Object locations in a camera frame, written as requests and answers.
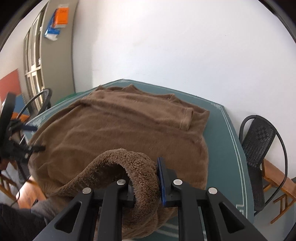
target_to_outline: brown fleece garment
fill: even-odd
[[[123,238],[144,237],[174,209],[159,204],[156,160],[178,178],[204,189],[208,154],[202,136],[209,112],[174,94],[153,95],[130,85],[98,87],[53,115],[31,139],[45,145],[29,161],[32,176],[49,197],[35,209],[52,219],[84,187],[104,188],[127,172],[136,205],[123,211]]]

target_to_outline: tabletop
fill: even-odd
[[[232,122],[225,108],[209,100],[190,95],[184,92],[137,82],[133,80],[117,80],[103,85],[104,87],[125,87],[133,84],[138,89],[154,93],[174,93],[179,99],[196,104],[210,111],[210,116],[204,131],[204,138],[208,146],[208,187],[216,187],[232,204],[250,221],[253,222],[253,195],[247,164],[243,149],[238,136],[233,128]],[[75,100],[88,95],[93,90],[79,93],[77,96],[64,100],[49,110],[32,119],[28,124],[39,127],[54,113],[67,107]],[[32,132],[26,132],[25,137],[29,140]],[[163,227],[143,239],[178,239],[178,219],[169,220]]]

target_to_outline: red panel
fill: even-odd
[[[21,94],[20,82],[18,77],[17,69],[12,71],[0,80],[0,99],[3,102],[8,92],[15,93],[16,95]]]

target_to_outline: metal bolt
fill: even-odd
[[[91,192],[91,188],[83,188],[82,192],[84,194],[89,194]]]
[[[117,181],[117,184],[118,185],[124,185],[126,183],[126,181],[124,180],[124,179],[119,179],[118,181]]]
[[[209,193],[216,194],[218,190],[216,188],[209,188]]]
[[[180,180],[180,179],[175,179],[175,180],[173,181],[173,183],[174,183],[175,185],[179,186],[179,185],[181,185],[183,182],[182,182],[182,180]]]

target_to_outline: white wall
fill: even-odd
[[[29,101],[29,96],[24,74],[24,38],[33,21],[46,3],[47,0],[42,0],[26,17],[24,17],[19,22],[0,52],[0,79],[15,69],[18,69],[21,89],[27,101]]]
[[[80,0],[74,22],[76,91],[121,78],[225,106],[238,131],[248,115],[280,132],[296,176],[296,44],[258,0]],[[284,170],[279,141],[267,158]]]

